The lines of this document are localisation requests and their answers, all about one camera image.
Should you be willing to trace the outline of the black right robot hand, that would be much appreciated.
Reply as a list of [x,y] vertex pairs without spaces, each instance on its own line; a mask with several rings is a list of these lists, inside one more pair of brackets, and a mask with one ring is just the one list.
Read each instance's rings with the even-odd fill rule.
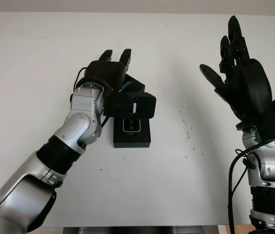
[[262,65],[249,56],[236,16],[228,21],[228,34],[220,41],[220,56],[219,68],[225,79],[205,64],[200,70],[236,117],[246,125],[254,124],[270,107],[272,91]]

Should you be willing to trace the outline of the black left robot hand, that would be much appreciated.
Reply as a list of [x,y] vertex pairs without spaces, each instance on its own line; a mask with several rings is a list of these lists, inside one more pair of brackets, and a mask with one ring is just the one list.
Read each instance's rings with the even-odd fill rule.
[[95,82],[118,92],[125,84],[131,60],[131,49],[125,49],[119,61],[112,61],[112,50],[106,50],[98,60],[92,61],[85,70],[83,82]]

